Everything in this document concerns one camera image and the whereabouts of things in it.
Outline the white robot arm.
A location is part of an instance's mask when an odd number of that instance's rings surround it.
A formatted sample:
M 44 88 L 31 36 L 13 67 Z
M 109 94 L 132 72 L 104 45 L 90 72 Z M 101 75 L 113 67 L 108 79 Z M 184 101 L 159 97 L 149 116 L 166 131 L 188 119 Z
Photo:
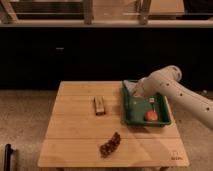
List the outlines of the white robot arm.
M 213 101 L 181 85 L 181 78 L 182 72 L 177 66 L 164 67 L 140 79 L 133 95 L 146 98 L 160 93 L 177 102 L 213 131 Z

